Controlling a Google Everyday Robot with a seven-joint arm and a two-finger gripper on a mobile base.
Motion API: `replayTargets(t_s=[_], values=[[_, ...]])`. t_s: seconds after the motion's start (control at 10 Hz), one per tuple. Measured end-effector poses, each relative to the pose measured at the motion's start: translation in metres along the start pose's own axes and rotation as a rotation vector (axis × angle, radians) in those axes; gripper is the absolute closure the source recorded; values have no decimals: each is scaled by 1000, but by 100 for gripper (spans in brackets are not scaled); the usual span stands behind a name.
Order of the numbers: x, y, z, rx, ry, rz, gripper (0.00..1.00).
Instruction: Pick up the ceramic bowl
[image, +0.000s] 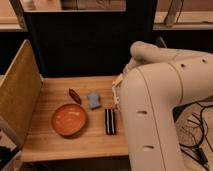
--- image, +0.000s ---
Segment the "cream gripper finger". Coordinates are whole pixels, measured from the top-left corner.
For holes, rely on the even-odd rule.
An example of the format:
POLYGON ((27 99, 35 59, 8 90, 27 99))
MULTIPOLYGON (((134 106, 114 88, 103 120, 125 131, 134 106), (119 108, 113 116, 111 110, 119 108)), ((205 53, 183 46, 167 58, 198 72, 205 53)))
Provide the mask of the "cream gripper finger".
POLYGON ((112 93, 115 107, 120 109, 120 87, 123 81, 123 75, 120 74, 112 83, 112 93))

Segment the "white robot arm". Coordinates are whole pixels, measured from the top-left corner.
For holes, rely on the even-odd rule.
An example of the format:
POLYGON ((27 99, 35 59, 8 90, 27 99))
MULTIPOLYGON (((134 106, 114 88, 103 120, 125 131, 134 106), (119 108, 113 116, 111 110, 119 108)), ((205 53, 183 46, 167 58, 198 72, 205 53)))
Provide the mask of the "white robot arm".
POLYGON ((213 95, 213 54, 137 41, 113 85, 132 171, 184 171, 172 110, 213 95))

